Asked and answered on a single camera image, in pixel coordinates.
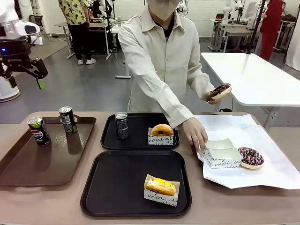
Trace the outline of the person's right hand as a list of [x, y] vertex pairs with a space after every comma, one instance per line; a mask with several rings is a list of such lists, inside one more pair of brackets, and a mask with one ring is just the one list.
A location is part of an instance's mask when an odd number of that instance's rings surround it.
[[192, 117], [183, 122], [181, 126], [190, 144], [195, 146], [196, 151], [204, 150], [208, 135], [200, 121]]

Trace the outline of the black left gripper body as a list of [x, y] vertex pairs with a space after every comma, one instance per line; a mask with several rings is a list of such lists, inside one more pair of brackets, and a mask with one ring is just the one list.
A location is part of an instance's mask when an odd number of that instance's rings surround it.
[[0, 61], [8, 68], [31, 68], [29, 43], [25, 39], [1, 39]]

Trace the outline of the person's left hand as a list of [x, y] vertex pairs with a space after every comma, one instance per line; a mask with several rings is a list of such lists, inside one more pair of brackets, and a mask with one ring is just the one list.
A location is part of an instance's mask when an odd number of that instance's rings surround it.
[[224, 97], [224, 95], [224, 92], [210, 91], [206, 94], [206, 102], [210, 105], [215, 105]]

